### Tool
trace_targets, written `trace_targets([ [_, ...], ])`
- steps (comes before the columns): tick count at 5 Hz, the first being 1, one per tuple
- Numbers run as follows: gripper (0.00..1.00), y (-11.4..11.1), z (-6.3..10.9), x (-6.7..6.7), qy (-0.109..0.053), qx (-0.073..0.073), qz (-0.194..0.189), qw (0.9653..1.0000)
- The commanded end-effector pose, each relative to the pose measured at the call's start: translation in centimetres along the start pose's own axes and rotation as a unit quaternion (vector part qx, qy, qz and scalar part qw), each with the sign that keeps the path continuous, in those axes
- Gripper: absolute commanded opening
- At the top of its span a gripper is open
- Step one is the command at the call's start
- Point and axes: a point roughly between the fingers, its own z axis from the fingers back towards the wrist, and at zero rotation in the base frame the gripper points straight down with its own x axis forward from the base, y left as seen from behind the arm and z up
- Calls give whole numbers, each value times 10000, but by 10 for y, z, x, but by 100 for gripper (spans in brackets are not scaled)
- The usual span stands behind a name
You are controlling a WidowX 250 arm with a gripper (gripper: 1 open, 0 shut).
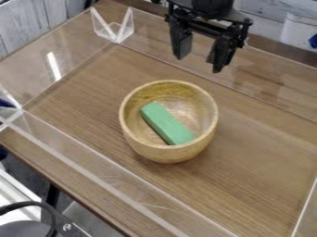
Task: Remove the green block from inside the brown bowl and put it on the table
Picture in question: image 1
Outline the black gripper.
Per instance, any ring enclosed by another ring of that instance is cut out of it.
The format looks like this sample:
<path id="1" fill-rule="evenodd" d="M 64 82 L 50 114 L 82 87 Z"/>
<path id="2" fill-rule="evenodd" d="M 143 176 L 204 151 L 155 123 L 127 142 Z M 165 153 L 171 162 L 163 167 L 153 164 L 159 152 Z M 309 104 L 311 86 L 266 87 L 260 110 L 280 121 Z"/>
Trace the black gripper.
<path id="1" fill-rule="evenodd" d="M 191 52 L 191 33 L 214 38 L 206 61 L 214 73 L 230 63 L 236 48 L 243 48 L 252 20 L 235 8 L 234 0 L 167 0 L 164 20 L 169 26 L 175 58 L 181 60 Z"/>

